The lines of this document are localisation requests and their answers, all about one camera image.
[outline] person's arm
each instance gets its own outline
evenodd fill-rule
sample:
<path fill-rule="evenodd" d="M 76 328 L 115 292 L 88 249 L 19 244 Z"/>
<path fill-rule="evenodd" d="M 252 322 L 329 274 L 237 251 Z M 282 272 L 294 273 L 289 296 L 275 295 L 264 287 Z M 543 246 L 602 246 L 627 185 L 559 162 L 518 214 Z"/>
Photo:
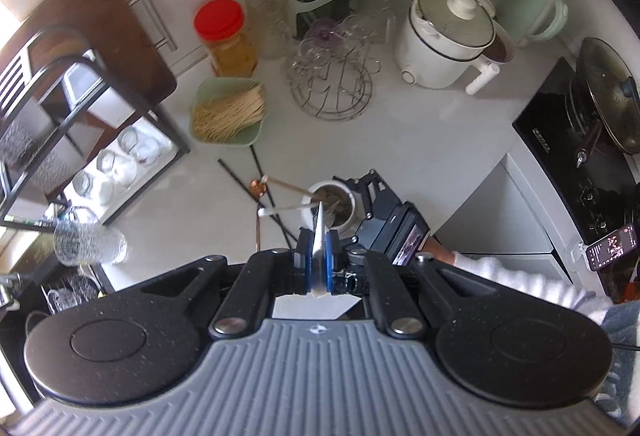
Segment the person's arm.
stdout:
<path fill-rule="evenodd" d="M 580 311 L 598 324 L 604 318 L 604 311 L 612 305 L 608 297 L 596 297 L 594 292 L 587 292 L 561 280 L 553 280 L 544 275 L 524 271 L 506 270 L 494 257 L 469 259 L 462 254 L 447 250 L 433 238 L 425 243 L 422 250 L 432 253 L 436 259 L 452 264 L 456 268 L 553 304 Z"/>

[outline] dish drying rack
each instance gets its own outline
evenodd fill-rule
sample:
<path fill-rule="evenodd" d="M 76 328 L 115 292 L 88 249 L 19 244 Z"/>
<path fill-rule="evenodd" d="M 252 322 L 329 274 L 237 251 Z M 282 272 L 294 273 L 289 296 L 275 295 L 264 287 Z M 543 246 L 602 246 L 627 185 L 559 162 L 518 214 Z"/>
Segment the dish drying rack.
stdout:
<path fill-rule="evenodd" d="M 36 73 L 33 73 L 30 51 L 43 38 L 61 33 L 73 38 L 76 41 L 74 44 L 81 45 L 78 48 L 79 52 L 60 54 L 52 60 L 48 60 Z M 136 199 L 167 168 L 190 151 L 188 144 L 172 125 L 171 120 L 166 116 L 163 109 L 159 106 L 151 109 L 142 95 L 125 87 L 116 80 L 107 69 L 98 51 L 92 49 L 84 35 L 68 26 L 49 26 L 31 37 L 23 45 L 19 53 L 14 56 L 8 67 L 0 74 L 0 146 L 3 147 L 3 154 L 6 154 L 6 149 L 4 148 L 11 150 L 15 147 L 11 138 L 12 132 L 18 132 L 18 143 L 20 143 L 20 139 L 24 139 L 20 137 L 17 122 L 20 111 L 23 111 L 32 98 L 37 101 L 37 104 L 46 102 L 52 92 L 59 88 L 65 74 L 74 66 L 83 66 L 89 69 L 95 75 L 97 82 L 76 101 L 72 101 L 63 91 L 66 104 L 70 110 L 68 115 L 58 124 L 54 124 L 53 129 L 44 138 L 44 141 L 23 145 L 22 147 L 25 147 L 24 150 L 28 151 L 28 153 L 23 152 L 20 156 L 17 156 L 15 159 L 17 162 L 11 163 L 11 170 L 6 158 L 11 158 L 12 156 L 2 156 L 2 161 L 0 161 L 0 190 L 2 191 L 0 226 L 46 233 L 53 232 L 54 221 L 51 218 L 24 219 L 8 215 L 9 211 L 21 191 L 25 189 L 27 183 L 33 179 L 34 175 L 43 166 L 43 163 L 51 155 L 56 145 L 66 137 L 72 125 L 78 122 L 79 117 L 87 112 L 92 104 L 110 88 L 133 109 L 132 114 L 134 116 L 140 117 L 138 122 L 145 121 L 145 127 L 149 128 L 150 126 L 155 129 L 158 132 L 158 136 L 163 138 L 165 143 L 171 145 L 169 152 L 171 158 L 169 159 L 169 156 L 166 156 L 164 163 L 159 164 L 157 170 L 155 169 L 153 173 L 146 174 L 140 184 L 132 185 L 131 191 L 127 192 L 125 198 L 120 200 L 117 210 L 109 210 L 108 214 L 98 215 L 98 219 L 102 223 L 113 221 L 126 206 Z M 43 87 L 46 87 L 44 93 L 35 100 L 36 93 L 42 91 Z M 93 159 L 87 159 L 86 165 L 89 166 L 91 162 L 93 162 Z M 55 197 L 47 196 L 47 200 L 49 203 L 60 205 L 64 208 L 74 205 L 74 201 L 77 203 L 79 199 L 77 196 L 75 199 L 69 199 L 65 195 L 69 188 L 70 185 L 67 185 Z"/>

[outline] metal shelf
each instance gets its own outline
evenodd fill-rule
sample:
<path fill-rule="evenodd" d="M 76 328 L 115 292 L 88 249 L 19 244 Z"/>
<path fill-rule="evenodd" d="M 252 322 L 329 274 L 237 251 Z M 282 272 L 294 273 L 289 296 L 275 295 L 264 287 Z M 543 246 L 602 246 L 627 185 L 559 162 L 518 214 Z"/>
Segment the metal shelf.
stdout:
<path fill-rule="evenodd" d="M 71 35 L 74 39 L 79 40 L 81 44 L 81 53 L 62 54 L 47 62 L 41 67 L 35 74 L 32 73 L 30 48 L 47 35 L 53 33 L 65 33 Z M 171 121 L 166 117 L 164 112 L 156 108 L 152 110 L 146 100 L 139 94 L 130 90 L 120 83 L 115 77 L 108 71 L 103 61 L 101 60 L 97 51 L 92 50 L 91 45 L 79 34 L 75 29 L 66 26 L 52 26 L 38 32 L 32 37 L 20 50 L 20 52 L 14 57 L 10 65 L 0 74 L 0 143 L 3 140 L 3 136 L 10 129 L 12 123 L 17 120 L 20 111 L 24 108 L 28 101 L 33 98 L 38 91 L 42 91 L 45 86 L 46 89 L 42 97 L 38 100 L 38 103 L 46 101 L 51 93 L 60 85 L 65 73 L 73 66 L 84 66 L 98 79 L 98 82 L 94 84 L 88 91 L 82 95 L 78 101 L 70 102 L 65 95 L 70 112 L 58 123 L 44 141 L 35 149 L 34 153 L 30 153 L 27 156 L 27 160 L 10 160 L 0 162 L 0 187 L 2 190 L 2 201 L 0 201 L 0 217 L 4 218 L 0 221 L 0 225 L 17 229 L 36 229 L 37 231 L 52 231 L 52 222 L 42 218 L 38 219 L 19 219 L 14 217 L 7 217 L 11 207 L 16 202 L 20 191 L 23 190 L 25 185 L 33 178 L 34 174 L 42 165 L 43 161 L 53 151 L 55 146 L 64 138 L 67 132 L 71 129 L 72 125 L 78 120 L 82 114 L 88 111 L 88 109 L 94 104 L 101 95 L 103 95 L 109 88 L 112 88 L 128 105 L 130 105 L 134 111 L 145 118 L 153 127 L 159 130 L 164 136 L 166 136 L 177 149 L 177 152 L 173 159 L 166 165 L 162 166 L 157 174 L 148 178 L 148 181 L 142 185 L 132 196 L 126 200 L 126 202 L 120 207 L 123 209 L 133 199 L 135 199 L 140 192 L 144 191 L 148 185 L 154 181 L 160 173 L 164 172 L 169 166 L 171 166 L 177 159 L 183 154 L 190 151 L 186 141 L 182 138 L 177 129 L 173 126 Z M 18 172 L 15 181 L 12 180 L 10 174 L 10 165 L 12 170 Z M 54 199 L 52 202 L 65 202 L 65 196 L 62 195 L 60 200 Z M 108 219 L 112 221 L 120 209 L 115 213 L 110 213 Z"/>

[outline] black chopstick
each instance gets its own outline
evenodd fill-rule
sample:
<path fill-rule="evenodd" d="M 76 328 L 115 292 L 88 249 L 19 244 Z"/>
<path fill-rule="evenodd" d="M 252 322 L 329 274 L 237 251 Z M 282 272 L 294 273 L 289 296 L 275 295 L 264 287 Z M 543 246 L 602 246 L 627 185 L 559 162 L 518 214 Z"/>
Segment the black chopstick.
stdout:
<path fill-rule="evenodd" d="M 222 168 L 224 168 L 226 170 L 226 173 L 229 174 L 229 176 L 231 176 L 234 181 L 238 184 L 238 186 L 240 186 L 240 188 L 242 188 L 242 190 L 244 190 L 244 192 L 246 193 L 247 196 L 249 196 L 255 203 L 257 203 L 258 205 L 260 205 L 261 207 L 265 208 L 265 206 L 263 205 L 263 203 L 260 201 L 260 199 L 256 199 L 255 197 L 253 197 L 251 195 L 251 192 L 249 192 L 249 189 L 244 186 L 244 183 L 242 183 L 242 180 L 236 176 L 236 174 L 233 172 L 233 170 L 231 170 L 231 168 L 229 168 L 229 165 L 227 165 L 224 161 L 222 161 L 222 159 L 218 159 L 218 163 L 222 166 Z M 286 232 L 286 234 L 288 234 L 294 241 L 298 242 L 298 238 L 293 235 L 286 226 L 284 226 L 282 224 L 282 221 L 277 219 L 275 216 L 270 215 L 270 218 L 273 219 L 277 225 L 284 231 Z"/>
<path fill-rule="evenodd" d="M 258 173 L 260 174 L 260 179 L 262 179 L 262 177 L 264 177 L 264 171 L 262 170 L 262 166 L 260 165 L 260 162 L 258 161 L 258 154 L 255 152 L 254 146 L 253 145 L 249 145 L 249 149 L 251 150 L 251 156 L 254 157 L 254 161 L 255 161 L 255 166 L 258 168 Z M 271 203 L 272 207 L 276 206 L 276 202 L 273 200 L 273 195 L 271 195 L 271 191 L 269 190 L 269 185 L 267 185 L 267 197 L 269 198 L 269 202 Z M 280 219 L 280 216 L 278 214 L 276 214 L 276 218 L 278 221 L 282 222 L 282 220 Z M 287 232 L 284 231 L 284 226 L 281 226 L 280 229 L 282 230 L 282 235 L 284 236 L 284 241 L 287 243 L 287 246 L 289 246 L 289 249 L 292 249 L 293 246 L 291 245 L 291 241 L 289 240 L 289 237 L 287 236 Z"/>

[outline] gas stove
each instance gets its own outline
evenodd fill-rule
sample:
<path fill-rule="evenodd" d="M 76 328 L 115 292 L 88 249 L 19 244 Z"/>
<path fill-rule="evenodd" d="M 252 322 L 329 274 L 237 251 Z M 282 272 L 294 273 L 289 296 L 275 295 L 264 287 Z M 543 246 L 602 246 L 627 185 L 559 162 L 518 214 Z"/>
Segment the gas stove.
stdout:
<path fill-rule="evenodd" d="M 575 151 L 582 131 L 572 114 L 569 89 L 575 73 L 560 58 L 539 91 L 513 123 L 558 192 L 585 245 L 636 220 L 636 181 L 625 155 L 607 133 L 590 161 L 580 167 Z M 637 255 L 628 254 L 598 271 L 607 294 L 622 296 Z"/>

